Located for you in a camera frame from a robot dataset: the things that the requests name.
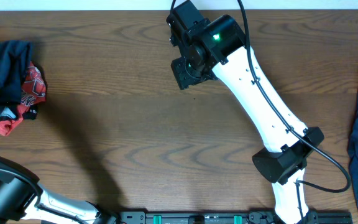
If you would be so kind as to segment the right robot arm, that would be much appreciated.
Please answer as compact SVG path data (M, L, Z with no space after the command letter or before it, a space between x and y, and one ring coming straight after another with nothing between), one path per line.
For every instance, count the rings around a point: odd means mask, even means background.
M275 213L284 223L308 220L303 192L307 157L323 133L299 120L259 67L248 28L223 15L211 21L191 1L172 4L167 17L172 45L180 57L171 68L181 90L207 80L220 80L237 98L262 138L252 161L275 196Z

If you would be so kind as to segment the dark blue shorts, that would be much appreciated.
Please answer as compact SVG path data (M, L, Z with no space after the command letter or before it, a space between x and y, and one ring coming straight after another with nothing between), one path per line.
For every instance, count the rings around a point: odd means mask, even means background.
M0 105L17 105L32 59L33 45L23 40L0 42Z

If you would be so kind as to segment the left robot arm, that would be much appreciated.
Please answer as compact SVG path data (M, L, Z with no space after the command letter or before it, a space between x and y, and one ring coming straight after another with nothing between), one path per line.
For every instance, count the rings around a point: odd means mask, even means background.
M40 220L42 223L107 224L119 217L99 206L66 198L45 189L39 178L0 156L0 223Z

